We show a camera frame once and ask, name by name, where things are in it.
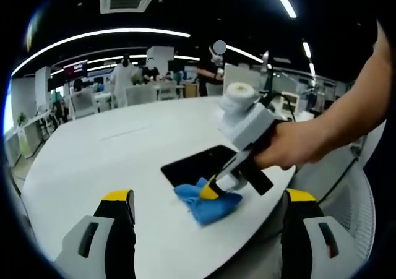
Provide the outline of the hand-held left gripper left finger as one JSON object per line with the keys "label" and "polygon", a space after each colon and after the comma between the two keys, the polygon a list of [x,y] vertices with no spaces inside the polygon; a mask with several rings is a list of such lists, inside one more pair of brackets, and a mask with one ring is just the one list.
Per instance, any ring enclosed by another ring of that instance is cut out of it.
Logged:
{"label": "hand-held left gripper left finger", "polygon": [[64,278],[135,278],[134,192],[108,193],[63,238],[54,261]]}

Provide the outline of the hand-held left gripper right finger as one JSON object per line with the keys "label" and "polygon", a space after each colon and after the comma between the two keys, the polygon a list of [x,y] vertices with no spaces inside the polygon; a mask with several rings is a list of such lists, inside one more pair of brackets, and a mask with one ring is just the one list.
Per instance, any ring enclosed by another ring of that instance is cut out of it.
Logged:
{"label": "hand-held left gripper right finger", "polygon": [[281,278],[350,278],[364,260],[349,232],[308,192],[287,189]]}

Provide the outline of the person's right hand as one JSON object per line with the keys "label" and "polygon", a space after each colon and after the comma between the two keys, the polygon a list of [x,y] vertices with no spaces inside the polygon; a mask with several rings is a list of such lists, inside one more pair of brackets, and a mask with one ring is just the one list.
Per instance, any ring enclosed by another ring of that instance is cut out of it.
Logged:
{"label": "person's right hand", "polygon": [[325,134],[314,121],[283,122],[276,126],[270,145],[256,153],[254,160],[261,169],[279,166],[287,170],[320,159],[324,143]]}

